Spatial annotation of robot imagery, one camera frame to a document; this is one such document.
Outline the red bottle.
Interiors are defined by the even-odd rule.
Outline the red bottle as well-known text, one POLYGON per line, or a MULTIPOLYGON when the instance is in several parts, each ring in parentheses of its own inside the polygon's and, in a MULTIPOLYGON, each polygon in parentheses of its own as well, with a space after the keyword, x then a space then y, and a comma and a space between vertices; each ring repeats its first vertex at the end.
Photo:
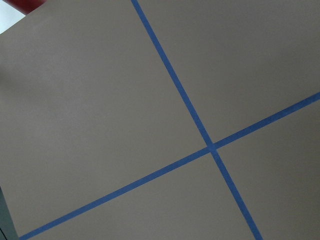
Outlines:
POLYGON ((43 5, 46 0, 3 0, 5 3, 15 8, 24 15, 28 15, 41 5, 43 5))

